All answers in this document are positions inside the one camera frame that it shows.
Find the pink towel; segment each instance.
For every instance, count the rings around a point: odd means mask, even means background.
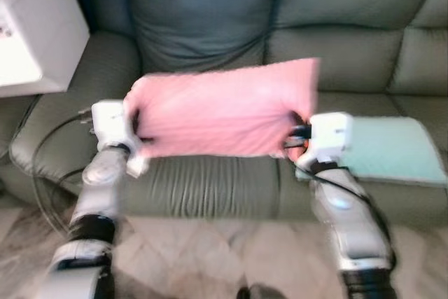
[[[203,74],[149,74],[125,98],[139,111],[137,135],[154,141],[142,155],[283,157],[282,144],[316,101],[317,59]],[[300,150],[288,154],[295,160]]]

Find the green sofa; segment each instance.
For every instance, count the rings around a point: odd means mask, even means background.
[[[447,165],[448,0],[82,0],[92,35],[68,92],[0,100],[0,180],[33,202],[37,144],[54,126],[103,98],[123,98],[143,74],[206,71],[321,57],[318,111],[410,116]],[[48,142],[37,170],[48,188],[77,193],[96,151],[86,125]],[[393,223],[448,218],[445,188],[363,184]],[[122,190],[145,216],[309,220],[310,194],[285,160],[165,158]]]

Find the white box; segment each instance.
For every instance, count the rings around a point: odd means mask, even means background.
[[[67,91],[88,39],[77,0],[0,0],[0,97]]]

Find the sofa backrest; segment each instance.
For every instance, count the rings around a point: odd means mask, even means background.
[[[135,35],[144,72],[321,57],[321,90],[448,95],[448,0],[92,2],[100,28]]]

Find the tiled floor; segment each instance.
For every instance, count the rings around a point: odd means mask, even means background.
[[[254,283],[288,299],[343,298],[317,223],[129,217],[121,231],[117,298],[233,299]],[[448,228],[393,228],[393,235],[400,298],[447,298]],[[32,298],[61,241],[36,209],[0,209],[0,299]]]

